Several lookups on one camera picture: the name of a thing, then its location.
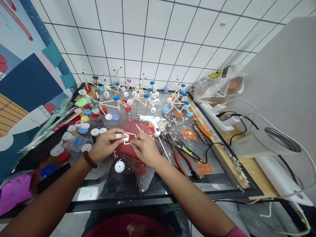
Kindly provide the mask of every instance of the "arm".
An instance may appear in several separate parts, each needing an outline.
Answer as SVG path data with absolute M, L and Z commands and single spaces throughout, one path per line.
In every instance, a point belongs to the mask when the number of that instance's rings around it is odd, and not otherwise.
M 109 156 L 122 142 L 113 144 L 115 133 L 125 133 L 122 129 L 113 128 L 102 133 L 91 151 L 90 158 L 97 163 Z M 91 166 L 82 157 L 74 166 L 57 179 L 43 193 L 35 198 L 19 215 L 17 215 L 0 233 L 2 236 L 50 236 L 69 207 L 73 196 L 91 171 Z
M 226 236 L 237 227 L 205 193 L 160 155 L 149 135 L 138 134 L 131 145 L 138 158 L 160 175 L 189 220 L 204 236 Z

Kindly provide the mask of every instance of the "left hand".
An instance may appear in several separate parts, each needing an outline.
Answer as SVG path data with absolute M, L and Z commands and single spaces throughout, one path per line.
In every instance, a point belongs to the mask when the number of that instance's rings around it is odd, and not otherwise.
M 116 133 L 121 133 L 123 138 L 126 137 L 126 135 L 123 135 L 126 132 L 120 128 L 112 128 L 99 135 L 96 143 L 89 151 L 89 157 L 93 160 L 93 162 L 98 163 L 108 157 L 117 148 L 117 146 L 123 142 L 123 140 L 117 139 L 111 144 L 110 141 L 115 140 Z

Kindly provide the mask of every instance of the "beaded bracelet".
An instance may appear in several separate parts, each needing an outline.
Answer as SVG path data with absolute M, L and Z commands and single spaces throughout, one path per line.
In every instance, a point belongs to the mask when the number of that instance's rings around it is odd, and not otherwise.
M 85 158 L 85 160 L 89 163 L 89 165 L 92 168 L 94 168 L 94 169 L 98 168 L 98 165 L 91 160 L 87 151 L 83 152 L 83 157 Z

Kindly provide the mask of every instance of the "hand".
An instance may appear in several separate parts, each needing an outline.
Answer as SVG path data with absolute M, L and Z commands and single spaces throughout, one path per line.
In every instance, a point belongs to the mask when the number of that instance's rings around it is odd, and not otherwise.
M 120 128 L 112 128 L 99 135 L 95 145 L 89 151 L 89 157 L 95 163 L 98 163 L 108 157 L 117 148 L 117 146 L 123 142 L 123 140 L 117 139 L 113 144 L 111 144 L 110 141 L 115 140 L 116 133 L 120 133 L 123 138 L 126 138 L 126 135 L 123 135 L 126 132 Z
M 130 143 L 137 157 L 154 169 L 163 159 L 154 140 L 146 133 L 139 133 Z

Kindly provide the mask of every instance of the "wire cutter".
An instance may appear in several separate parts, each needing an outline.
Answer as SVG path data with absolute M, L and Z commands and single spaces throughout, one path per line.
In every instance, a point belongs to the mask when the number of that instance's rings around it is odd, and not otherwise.
M 174 139 L 170 136 L 170 134 L 167 134 L 166 135 L 166 138 L 167 138 L 167 141 L 169 143 L 171 143 L 172 145 L 174 145 L 175 147 L 178 147 L 177 143 L 174 141 Z M 173 157 L 174 157 L 174 160 L 175 160 L 175 163 L 177 164 L 179 170 L 181 171 L 181 173 L 183 173 L 187 178 L 188 175 L 187 173 L 185 172 L 185 170 L 183 169 L 180 161 L 179 161 L 179 158 L 178 158 L 178 154 L 177 154 L 177 150 L 179 152 L 179 154 L 183 157 L 183 159 L 185 160 L 185 162 L 188 164 L 190 170 L 191 170 L 191 174 L 193 175 L 193 177 L 200 181 L 200 176 L 197 174 L 197 172 L 194 170 L 194 167 L 191 163 L 191 161 L 189 160 L 189 158 L 185 155 L 185 153 L 183 151 L 181 151 L 179 148 L 175 148 L 174 146 L 170 146 L 171 147 L 171 150 L 173 152 Z

